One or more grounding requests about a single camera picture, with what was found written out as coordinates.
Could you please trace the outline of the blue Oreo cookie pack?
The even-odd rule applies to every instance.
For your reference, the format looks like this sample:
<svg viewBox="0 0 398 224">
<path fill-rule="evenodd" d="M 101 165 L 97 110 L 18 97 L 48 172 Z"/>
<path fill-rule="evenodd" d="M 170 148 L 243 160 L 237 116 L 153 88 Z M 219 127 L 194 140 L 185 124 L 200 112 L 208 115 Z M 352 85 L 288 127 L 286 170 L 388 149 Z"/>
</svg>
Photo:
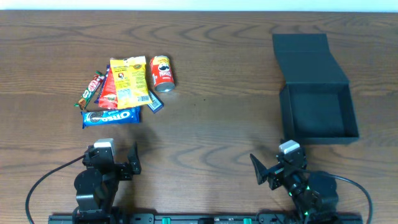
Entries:
<svg viewBox="0 0 398 224">
<path fill-rule="evenodd" d="M 81 112 L 82 128 L 108 124 L 140 123 L 140 107 L 123 110 Z"/>
</svg>

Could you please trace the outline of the red snack bag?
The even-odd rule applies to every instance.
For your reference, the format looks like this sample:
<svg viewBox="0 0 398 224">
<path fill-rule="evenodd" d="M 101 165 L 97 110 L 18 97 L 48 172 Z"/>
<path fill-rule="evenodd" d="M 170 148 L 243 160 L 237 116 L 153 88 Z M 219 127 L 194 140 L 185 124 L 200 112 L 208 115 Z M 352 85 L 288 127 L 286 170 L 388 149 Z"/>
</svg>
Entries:
<svg viewBox="0 0 398 224">
<path fill-rule="evenodd" d="M 110 66 L 107 66 L 106 80 L 98 99 L 98 106 L 109 110 L 116 110 L 118 108 L 118 98 L 116 94 L 116 87 L 114 84 L 113 72 Z"/>
</svg>

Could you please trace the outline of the black gift box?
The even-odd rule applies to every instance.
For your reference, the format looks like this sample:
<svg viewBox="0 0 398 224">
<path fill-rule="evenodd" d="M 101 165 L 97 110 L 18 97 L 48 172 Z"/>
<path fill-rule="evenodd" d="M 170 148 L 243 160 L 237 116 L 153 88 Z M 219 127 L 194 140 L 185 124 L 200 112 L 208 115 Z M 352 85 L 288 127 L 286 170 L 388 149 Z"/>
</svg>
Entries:
<svg viewBox="0 0 398 224">
<path fill-rule="evenodd" d="M 349 80 L 326 34 L 274 34 L 272 41 L 284 76 L 279 99 L 285 139 L 300 144 L 357 141 Z"/>
</svg>

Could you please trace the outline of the red Pringles can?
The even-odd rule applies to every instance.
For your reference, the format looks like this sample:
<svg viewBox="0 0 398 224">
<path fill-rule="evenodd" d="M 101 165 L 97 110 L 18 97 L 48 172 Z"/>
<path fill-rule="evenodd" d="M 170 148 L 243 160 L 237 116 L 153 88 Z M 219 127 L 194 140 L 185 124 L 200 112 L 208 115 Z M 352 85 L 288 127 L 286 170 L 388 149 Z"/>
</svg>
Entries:
<svg viewBox="0 0 398 224">
<path fill-rule="evenodd" d="M 167 56 L 159 55 L 152 58 L 150 69 L 155 91 L 168 92 L 175 88 L 170 59 Z"/>
</svg>

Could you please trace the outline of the yellow snack bag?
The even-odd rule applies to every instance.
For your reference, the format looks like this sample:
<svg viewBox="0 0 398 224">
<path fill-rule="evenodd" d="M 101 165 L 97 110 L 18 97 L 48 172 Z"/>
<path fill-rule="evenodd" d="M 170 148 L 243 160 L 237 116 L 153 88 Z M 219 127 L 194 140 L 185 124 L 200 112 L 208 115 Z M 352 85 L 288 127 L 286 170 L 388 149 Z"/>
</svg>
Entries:
<svg viewBox="0 0 398 224">
<path fill-rule="evenodd" d="M 145 56 L 110 59 L 118 109 L 151 104 L 146 80 Z"/>
</svg>

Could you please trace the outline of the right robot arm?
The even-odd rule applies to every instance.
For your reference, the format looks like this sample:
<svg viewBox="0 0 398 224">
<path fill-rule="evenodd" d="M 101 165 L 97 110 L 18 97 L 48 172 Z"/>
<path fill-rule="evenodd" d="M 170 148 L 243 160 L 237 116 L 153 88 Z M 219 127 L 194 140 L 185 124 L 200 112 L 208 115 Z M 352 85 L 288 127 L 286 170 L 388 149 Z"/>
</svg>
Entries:
<svg viewBox="0 0 398 224">
<path fill-rule="evenodd" d="M 277 164 L 266 168 L 253 154 L 257 183 L 269 183 L 275 190 L 283 186 L 295 205 L 296 211 L 284 218 L 284 223 L 341 223 L 336 214 L 338 195 L 336 181 L 324 172 L 305 176 L 307 157 L 304 148 L 281 149 Z"/>
</svg>

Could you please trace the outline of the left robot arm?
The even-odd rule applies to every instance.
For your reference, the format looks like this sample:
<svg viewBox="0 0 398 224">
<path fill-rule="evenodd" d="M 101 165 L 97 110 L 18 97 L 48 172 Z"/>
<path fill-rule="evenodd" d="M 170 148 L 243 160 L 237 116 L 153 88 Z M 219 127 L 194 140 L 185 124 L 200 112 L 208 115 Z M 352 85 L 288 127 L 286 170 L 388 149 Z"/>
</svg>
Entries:
<svg viewBox="0 0 398 224">
<path fill-rule="evenodd" d="M 113 202 L 120 181 L 132 180 L 141 173 L 137 143 L 133 143 L 124 163 L 114 161 L 113 149 L 113 146 L 90 145 L 85 151 L 86 170 L 74 181 L 78 207 L 72 214 L 73 223 L 129 223 L 128 215 L 113 207 Z"/>
</svg>

